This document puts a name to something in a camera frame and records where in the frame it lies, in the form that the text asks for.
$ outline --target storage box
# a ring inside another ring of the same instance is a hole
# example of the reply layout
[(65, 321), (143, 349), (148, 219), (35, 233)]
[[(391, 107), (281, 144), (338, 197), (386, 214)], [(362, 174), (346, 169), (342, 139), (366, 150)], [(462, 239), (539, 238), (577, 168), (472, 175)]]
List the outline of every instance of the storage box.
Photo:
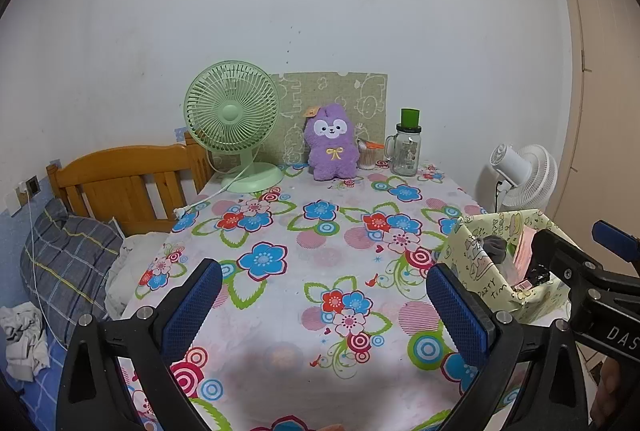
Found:
[(571, 238), (538, 210), (465, 215), (455, 224), (438, 261), (445, 263), (466, 289), (476, 292), (492, 311), (506, 310), (517, 321), (530, 323), (563, 306), (569, 287), (551, 274), (547, 283), (529, 290), (512, 289), (478, 241), (478, 237), (497, 234), (507, 244), (517, 245), (524, 225), (537, 231), (550, 229), (574, 244)]

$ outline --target white pillow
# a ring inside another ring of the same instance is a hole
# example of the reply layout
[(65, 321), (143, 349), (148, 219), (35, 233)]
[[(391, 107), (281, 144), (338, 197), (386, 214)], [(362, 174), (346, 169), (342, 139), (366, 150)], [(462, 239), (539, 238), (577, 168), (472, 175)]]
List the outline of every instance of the white pillow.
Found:
[(105, 308), (111, 319), (120, 319), (146, 267), (162, 248), (167, 233), (134, 234), (126, 237), (111, 265), (105, 286)]

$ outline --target human hand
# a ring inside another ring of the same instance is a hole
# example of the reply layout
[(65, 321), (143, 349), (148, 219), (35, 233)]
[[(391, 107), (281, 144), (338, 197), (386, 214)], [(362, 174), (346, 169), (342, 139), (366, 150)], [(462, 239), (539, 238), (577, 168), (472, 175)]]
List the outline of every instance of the human hand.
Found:
[(616, 410), (616, 390), (620, 386), (620, 365), (611, 358), (600, 369), (600, 384), (591, 406), (591, 418), (598, 427)]

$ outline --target purple plush toy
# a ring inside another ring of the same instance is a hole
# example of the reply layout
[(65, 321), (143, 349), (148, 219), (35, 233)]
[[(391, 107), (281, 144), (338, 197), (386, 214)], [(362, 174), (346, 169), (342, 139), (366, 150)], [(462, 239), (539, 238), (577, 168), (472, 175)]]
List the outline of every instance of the purple plush toy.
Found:
[(307, 121), (305, 140), (311, 147), (309, 166), (314, 169), (314, 179), (356, 176), (360, 153), (353, 139), (353, 124), (340, 104), (327, 104)]

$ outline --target white fan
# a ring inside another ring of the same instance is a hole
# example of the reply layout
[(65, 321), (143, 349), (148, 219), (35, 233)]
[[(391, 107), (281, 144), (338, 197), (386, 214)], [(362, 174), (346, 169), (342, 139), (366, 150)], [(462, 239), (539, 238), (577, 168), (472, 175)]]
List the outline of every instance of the white fan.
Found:
[(496, 212), (545, 207), (558, 179), (558, 164), (545, 148), (532, 144), (514, 151), (500, 144), (489, 163), (505, 178), (498, 186)]

